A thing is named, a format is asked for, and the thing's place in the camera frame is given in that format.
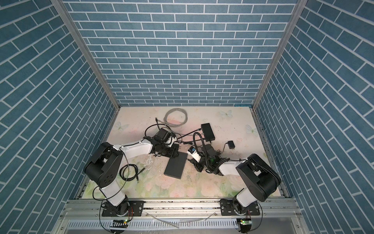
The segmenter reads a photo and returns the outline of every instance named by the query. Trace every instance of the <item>gray coiled cable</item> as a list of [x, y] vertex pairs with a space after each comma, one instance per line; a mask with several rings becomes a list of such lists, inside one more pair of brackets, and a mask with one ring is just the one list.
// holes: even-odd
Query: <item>gray coiled cable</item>
[[[181, 124], [172, 124], [172, 123], [169, 123], [168, 122], [168, 116], [173, 113], [174, 111], [179, 111], [179, 112], [182, 112], [184, 115], [185, 115], [185, 119], [184, 121], [181, 123]], [[160, 123], [163, 123], [171, 128], [177, 128], [179, 126], [182, 126], [183, 124], [187, 123], [187, 112], [185, 109], [182, 109], [182, 108], [173, 108], [171, 110], [169, 110], [168, 112], [166, 112], [165, 114], [165, 117], [164, 117], [164, 121], [162, 122], [161, 120], [158, 120]]]

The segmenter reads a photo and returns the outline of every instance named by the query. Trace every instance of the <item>brick wallpaper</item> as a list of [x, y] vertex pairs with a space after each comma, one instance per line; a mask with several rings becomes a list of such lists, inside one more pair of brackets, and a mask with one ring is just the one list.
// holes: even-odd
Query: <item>brick wallpaper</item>
[[64, 1], [119, 103], [251, 105], [296, 0]]
[[258, 107], [311, 233], [374, 233], [374, 2], [309, 0]]
[[114, 108], [49, 0], [0, 0], [0, 233], [51, 232]]

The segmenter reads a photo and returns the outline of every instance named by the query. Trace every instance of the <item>aluminum frame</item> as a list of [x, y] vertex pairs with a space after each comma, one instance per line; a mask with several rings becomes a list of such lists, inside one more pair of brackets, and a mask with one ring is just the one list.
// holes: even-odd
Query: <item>aluminum frame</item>
[[270, 82], [270, 79], [275, 71], [276, 66], [278, 65], [279, 59], [282, 56], [282, 53], [284, 49], [286, 48], [287, 42], [291, 37], [291, 34], [296, 26], [297, 21], [300, 18], [301, 13], [304, 10], [304, 7], [306, 5], [308, 0], [298, 0], [298, 2], [295, 5], [294, 10], [292, 11], [291, 18], [286, 26], [286, 29], [284, 30], [284, 33], [282, 35], [282, 38], [280, 39], [279, 45], [277, 47], [277, 50], [274, 53], [272, 62], [269, 65], [269, 68], [267, 69], [267, 72], [264, 76], [264, 80], [262, 81], [260, 88], [257, 92], [257, 95], [255, 97], [255, 100], [253, 101], [252, 108], [256, 109], [258, 107], [258, 104], [260, 103], [260, 100], [262, 96], [264, 95], [265, 89], [267, 85]]
[[[222, 198], [138, 198], [130, 200], [144, 201], [143, 213], [134, 217], [137, 221], [147, 221], [153, 215], [162, 219], [198, 219], [209, 220], [242, 218], [242, 215], [222, 216], [220, 199]], [[53, 234], [63, 234], [69, 229], [69, 222], [97, 221], [101, 202], [93, 199], [68, 200], [65, 208], [52, 231]], [[296, 234], [307, 234], [301, 212], [294, 198], [270, 197], [260, 202], [263, 218], [291, 218]], [[102, 222], [112, 220], [113, 217], [101, 217]]]

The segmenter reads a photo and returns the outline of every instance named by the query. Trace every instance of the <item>white tube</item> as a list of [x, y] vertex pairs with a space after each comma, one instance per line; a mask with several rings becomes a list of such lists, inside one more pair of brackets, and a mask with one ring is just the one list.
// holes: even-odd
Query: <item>white tube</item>
[[149, 154], [152, 150], [152, 144], [149, 140], [143, 139], [137, 142], [113, 145], [113, 148], [122, 150], [126, 154], [127, 159], [130, 159], [138, 155]]
[[[120, 189], [116, 179], [114, 179], [113, 182], [111, 182], [108, 186], [104, 187], [104, 188], [101, 188], [101, 192], [105, 195], [105, 197], [111, 197], [113, 196], [116, 192], [118, 192]], [[117, 195], [115, 195], [114, 197], [108, 199], [108, 201], [114, 205], [114, 206], [117, 206], [119, 205], [125, 198], [125, 194], [120, 191], [119, 193], [117, 193]]]
[[195, 150], [193, 153], [187, 151], [187, 154], [191, 155], [197, 162], [200, 162], [201, 157], [198, 154], [197, 150]]
[[248, 188], [245, 188], [242, 191], [240, 191], [240, 193], [236, 195], [236, 199], [243, 207], [247, 207], [251, 203], [257, 201], [257, 198], [255, 198], [252, 195]]
[[242, 162], [237, 162], [237, 161], [224, 162], [222, 165], [220, 165], [218, 169], [224, 176], [225, 175], [239, 176], [239, 172], [236, 170], [236, 167]]

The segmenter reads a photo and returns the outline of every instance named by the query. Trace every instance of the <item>black bracket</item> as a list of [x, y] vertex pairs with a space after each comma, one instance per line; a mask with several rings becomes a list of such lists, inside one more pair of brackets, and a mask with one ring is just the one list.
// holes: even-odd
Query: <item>black bracket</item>
[[[143, 206], [144, 206], [144, 201], [128, 201], [128, 210], [131, 212], [132, 210], [132, 216], [141, 216], [143, 212]], [[111, 209], [106, 209], [105, 207], [102, 207], [102, 217], [119, 217], [116, 214], [111, 212]]]
[[[232, 200], [221, 199], [220, 208], [221, 208], [222, 216], [246, 215], [246, 214], [238, 214], [235, 211]], [[260, 210], [258, 209], [257, 202], [250, 204], [247, 208], [248, 208], [250, 215], [260, 215]]]

